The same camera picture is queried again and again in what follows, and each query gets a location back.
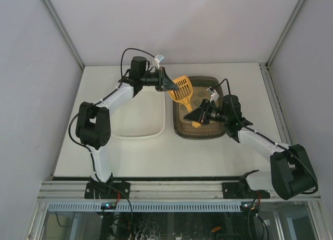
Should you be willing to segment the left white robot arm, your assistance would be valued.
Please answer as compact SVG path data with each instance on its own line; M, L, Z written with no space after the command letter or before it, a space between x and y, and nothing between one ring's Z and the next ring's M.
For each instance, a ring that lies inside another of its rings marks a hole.
M134 98L144 86L153 86L158 92L178 91L180 88L168 77L165 68L160 66L164 55L154 57L155 71L149 69L147 59L142 56L132 58L130 68L119 80L119 86L96 103L82 102L79 112L70 122L68 133L71 140L89 151L93 174L91 177L106 183L112 177L109 157L103 149L111 138L111 115L126 101ZM71 135L71 125L77 120L75 135Z

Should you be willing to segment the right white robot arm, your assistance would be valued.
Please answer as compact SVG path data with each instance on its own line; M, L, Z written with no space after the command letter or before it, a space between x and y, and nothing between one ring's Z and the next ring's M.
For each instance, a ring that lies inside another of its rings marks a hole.
M184 116L184 120L202 125L222 122L230 138L251 147L269 162L268 172L253 170L244 174L249 190L275 191L284 200L317 192L318 181L305 148L300 144L276 142L256 130L252 122L242 116L236 95L224 96L221 107L203 99L196 109Z

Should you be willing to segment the yellow litter scoop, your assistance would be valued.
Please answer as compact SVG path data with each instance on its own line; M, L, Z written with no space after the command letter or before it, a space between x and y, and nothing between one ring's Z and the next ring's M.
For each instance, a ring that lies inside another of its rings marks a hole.
M178 91L168 91L171 99L186 107L188 112L192 112L192 106L190 104L191 97L193 95L193 86L188 76L183 75L173 80L177 85Z

